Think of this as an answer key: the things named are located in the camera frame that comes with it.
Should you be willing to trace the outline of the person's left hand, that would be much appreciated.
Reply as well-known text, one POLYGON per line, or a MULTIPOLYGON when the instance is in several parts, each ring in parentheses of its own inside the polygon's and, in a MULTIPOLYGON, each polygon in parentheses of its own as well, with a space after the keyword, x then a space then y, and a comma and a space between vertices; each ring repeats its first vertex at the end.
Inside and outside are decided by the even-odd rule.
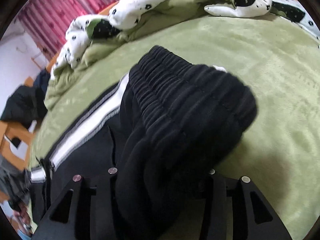
POLYGON ((33 232, 31 230, 31 218, 27 212, 27 207, 25 204, 19 204, 20 210, 13 210, 13 216, 17 220, 18 230, 17 233, 21 239, 31 239, 33 232))

